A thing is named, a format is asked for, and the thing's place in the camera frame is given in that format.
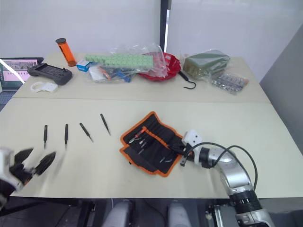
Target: black cable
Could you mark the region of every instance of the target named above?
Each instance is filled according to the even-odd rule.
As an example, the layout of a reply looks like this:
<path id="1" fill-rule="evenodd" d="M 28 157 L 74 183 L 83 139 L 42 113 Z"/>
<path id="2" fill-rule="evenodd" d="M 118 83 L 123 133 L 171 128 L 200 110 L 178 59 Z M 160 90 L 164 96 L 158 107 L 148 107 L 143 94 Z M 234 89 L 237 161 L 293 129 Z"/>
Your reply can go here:
<path id="1" fill-rule="evenodd" d="M 225 148 L 225 147 L 223 147 L 222 145 L 217 144 L 217 143 L 202 142 L 202 143 L 198 143 L 198 144 L 194 145 L 191 149 L 189 149 L 189 150 L 186 152 L 185 156 L 188 156 L 196 147 L 199 147 L 199 146 L 202 146 L 202 145 L 214 145 L 214 146 L 217 146 L 217 147 L 220 147 L 220 148 L 224 149 L 224 151 L 221 153 L 221 155 L 219 155 L 219 157 L 215 160 L 215 162 L 214 162 L 214 164 L 211 166 L 211 168 L 214 167 L 216 164 L 218 164 L 218 162 L 220 161 L 220 159 L 222 158 L 222 156 L 223 156 L 226 152 L 228 152 L 228 153 L 229 153 L 229 154 L 230 154 L 230 155 L 239 163 L 239 165 L 240 165 L 240 166 L 242 167 L 242 169 L 245 171 L 245 173 L 247 174 L 247 176 L 249 176 L 248 173 L 247 173 L 247 171 L 246 171 L 246 169 L 245 169 L 244 166 L 242 165 L 242 163 L 241 163 L 241 162 L 237 159 L 237 157 L 230 151 L 230 149 L 231 149 L 231 148 L 239 148 L 239 149 L 241 149 L 242 151 L 244 151 L 244 152 L 248 155 L 248 157 L 250 158 L 250 160 L 251 160 L 251 162 L 252 162 L 252 164 L 253 164 L 253 166 L 254 166 L 254 169 L 255 169 L 254 189 L 256 190 L 257 182 L 258 182 L 258 170 L 257 170 L 257 166 L 256 166 L 256 163 L 255 163 L 254 159 L 252 158 L 252 156 L 250 155 L 250 153 L 249 153 L 247 150 L 245 150 L 244 148 L 242 148 L 242 147 L 240 147 L 240 146 L 238 146 L 238 145 L 232 145 L 232 146 L 229 146 L 228 148 Z"/>
<path id="2" fill-rule="evenodd" d="M 162 214 L 162 212 L 160 210 L 158 210 L 157 208 L 155 208 L 154 206 L 152 206 L 146 199 L 143 199 L 143 201 L 150 207 L 152 208 L 154 211 L 156 211 L 157 213 L 159 213 L 161 215 L 161 217 L 163 218 L 163 223 L 164 223 L 164 227 L 166 227 L 166 219 L 165 216 Z"/>

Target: tool roll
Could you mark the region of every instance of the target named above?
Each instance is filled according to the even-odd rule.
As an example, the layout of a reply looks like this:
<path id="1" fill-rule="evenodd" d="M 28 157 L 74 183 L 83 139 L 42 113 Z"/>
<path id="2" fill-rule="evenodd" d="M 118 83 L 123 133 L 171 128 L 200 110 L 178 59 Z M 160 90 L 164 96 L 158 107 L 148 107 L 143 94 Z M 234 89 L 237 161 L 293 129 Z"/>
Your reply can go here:
<path id="1" fill-rule="evenodd" d="M 169 144 L 181 143 L 182 136 L 163 124 L 155 112 L 150 112 L 120 140 L 120 152 L 143 171 L 167 177 L 181 156 L 169 149 Z"/>

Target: blue box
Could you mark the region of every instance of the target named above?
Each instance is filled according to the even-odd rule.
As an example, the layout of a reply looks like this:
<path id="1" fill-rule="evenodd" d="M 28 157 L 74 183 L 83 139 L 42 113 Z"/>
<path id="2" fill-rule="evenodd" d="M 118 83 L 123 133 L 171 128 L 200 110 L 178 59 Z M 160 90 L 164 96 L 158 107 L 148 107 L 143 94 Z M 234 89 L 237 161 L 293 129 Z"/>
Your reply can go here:
<path id="1" fill-rule="evenodd" d="M 81 59 L 78 63 L 77 63 L 77 68 L 80 71 L 83 72 L 87 72 L 89 70 L 89 66 L 90 66 L 91 62 L 90 61 L 86 61 L 84 58 Z"/>

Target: black controller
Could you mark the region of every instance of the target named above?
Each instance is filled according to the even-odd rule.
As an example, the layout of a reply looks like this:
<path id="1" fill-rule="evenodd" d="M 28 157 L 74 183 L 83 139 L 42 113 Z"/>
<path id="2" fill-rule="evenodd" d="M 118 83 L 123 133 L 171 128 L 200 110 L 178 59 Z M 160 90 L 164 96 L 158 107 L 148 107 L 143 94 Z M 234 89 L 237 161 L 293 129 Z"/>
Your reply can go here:
<path id="1" fill-rule="evenodd" d="M 52 79 L 58 85 L 66 84 L 72 76 L 71 71 L 65 68 L 60 69 L 46 63 L 35 65 L 34 67 L 29 68 L 27 72 L 33 77 L 44 76 Z"/>

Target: black hook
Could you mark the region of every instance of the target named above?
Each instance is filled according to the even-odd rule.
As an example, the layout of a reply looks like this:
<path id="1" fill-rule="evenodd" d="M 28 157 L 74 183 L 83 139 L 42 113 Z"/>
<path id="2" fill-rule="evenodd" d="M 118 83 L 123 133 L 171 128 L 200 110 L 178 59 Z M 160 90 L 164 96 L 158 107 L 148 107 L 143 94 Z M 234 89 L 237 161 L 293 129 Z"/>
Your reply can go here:
<path id="1" fill-rule="evenodd" d="M 188 79 L 188 77 L 187 77 L 182 71 L 180 71 L 179 74 L 180 74 L 180 76 L 181 76 L 185 81 L 187 81 L 188 83 L 192 83 L 192 84 L 195 85 L 194 87 L 183 87 L 183 88 L 192 90 L 192 89 L 194 89 L 194 88 L 196 87 L 196 83 L 193 82 L 193 81 L 190 81 L 190 80 Z"/>

